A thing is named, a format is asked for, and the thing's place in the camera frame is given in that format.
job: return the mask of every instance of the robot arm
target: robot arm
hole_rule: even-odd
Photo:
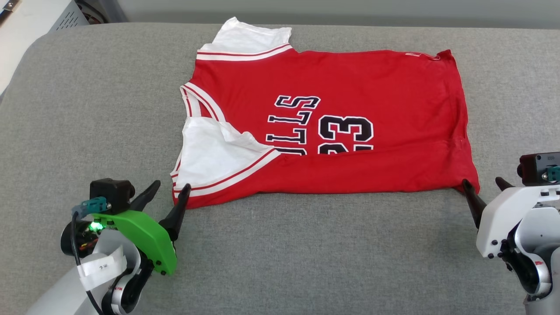
[[[91,214],[94,222],[76,221],[78,214],[73,214],[73,222],[67,225],[60,238],[63,253],[74,256],[80,266],[66,273],[27,314],[130,314],[153,271],[172,275],[177,266],[173,243],[183,222],[190,185],[185,185],[179,202],[157,223],[142,210],[159,186],[157,180],[130,202],[135,190],[129,181],[106,178],[92,182],[91,199],[73,210],[81,212],[82,217]],[[80,245],[73,246],[72,238]],[[100,270],[97,270],[96,264],[107,260],[114,264],[100,263]],[[91,288],[86,291],[83,266],[88,264],[95,267],[90,274],[94,284],[86,285]]]
[[[501,258],[516,272],[530,315],[560,314],[560,213],[546,204],[560,200],[555,160],[560,152],[522,156],[518,173],[528,186],[514,187],[498,177],[502,193],[488,205],[463,181],[478,228],[477,248],[483,257]]]

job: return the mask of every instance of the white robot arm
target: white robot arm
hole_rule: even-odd
[[[516,272],[527,292],[528,315],[560,314],[560,212],[546,204],[560,200],[558,160],[560,152],[522,156],[518,173],[528,186],[514,187],[498,177],[502,193],[488,205],[463,181],[478,228],[477,248]]]

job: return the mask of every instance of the white label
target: white label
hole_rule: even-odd
[[[77,268],[84,289],[89,291],[122,274],[127,268],[127,258],[121,245],[111,255],[88,261]]]

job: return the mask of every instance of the black camera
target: black camera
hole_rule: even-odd
[[[556,184],[560,180],[560,152],[523,155],[517,174],[525,186]]]
[[[105,197],[110,207],[105,213],[116,215],[130,208],[130,199],[136,190],[128,180],[104,178],[94,180],[90,184],[90,199]]]

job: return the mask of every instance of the green led light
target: green led light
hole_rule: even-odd
[[[105,227],[101,223],[92,222],[90,224],[90,230],[92,231],[99,231],[99,230],[103,230],[104,228]]]

